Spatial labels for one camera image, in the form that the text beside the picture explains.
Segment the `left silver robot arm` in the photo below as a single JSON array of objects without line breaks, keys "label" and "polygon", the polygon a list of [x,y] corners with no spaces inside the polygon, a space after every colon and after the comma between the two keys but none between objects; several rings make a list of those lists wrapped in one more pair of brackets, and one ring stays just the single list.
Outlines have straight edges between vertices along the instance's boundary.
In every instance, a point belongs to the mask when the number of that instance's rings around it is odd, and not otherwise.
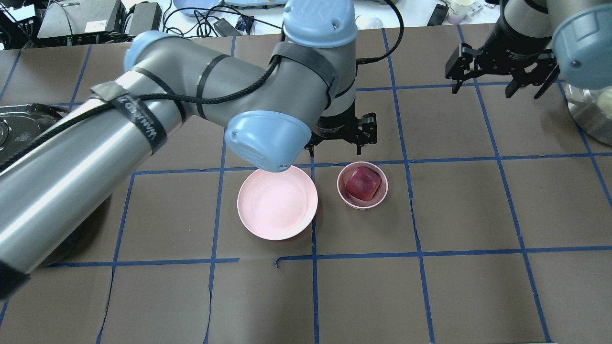
[{"label": "left silver robot arm", "polygon": [[1,165],[1,300],[191,116],[227,147],[284,172],[349,109],[357,72],[354,2],[289,0],[267,69],[188,38],[140,33],[124,74]]}]

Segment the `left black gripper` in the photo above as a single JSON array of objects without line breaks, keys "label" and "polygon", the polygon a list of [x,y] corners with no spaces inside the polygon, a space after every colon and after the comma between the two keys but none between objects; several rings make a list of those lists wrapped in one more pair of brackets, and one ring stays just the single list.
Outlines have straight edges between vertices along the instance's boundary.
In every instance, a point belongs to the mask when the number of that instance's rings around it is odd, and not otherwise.
[{"label": "left black gripper", "polygon": [[376,113],[367,113],[357,118],[355,108],[350,107],[334,116],[321,116],[312,130],[312,137],[305,145],[310,157],[315,156],[315,146],[324,140],[344,140],[356,144],[357,155],[367,145],[378,143]]}]

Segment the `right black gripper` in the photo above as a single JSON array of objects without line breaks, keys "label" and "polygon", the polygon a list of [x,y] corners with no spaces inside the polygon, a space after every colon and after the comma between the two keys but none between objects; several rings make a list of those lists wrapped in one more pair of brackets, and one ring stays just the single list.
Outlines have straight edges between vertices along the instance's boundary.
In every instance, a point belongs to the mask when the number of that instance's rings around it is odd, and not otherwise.
[{"label": "right black gripper", "polygon": [[540,87],[534,99],[540,98],[560,75],[555,55],[546,48],[551,39],[524,35],[511,26],[496,24],[480,49],[459,44],[445,65],[445,78],[452,81],[452,94],[457,94],[468,79],[511,75],[505,98],[529,85]]}]

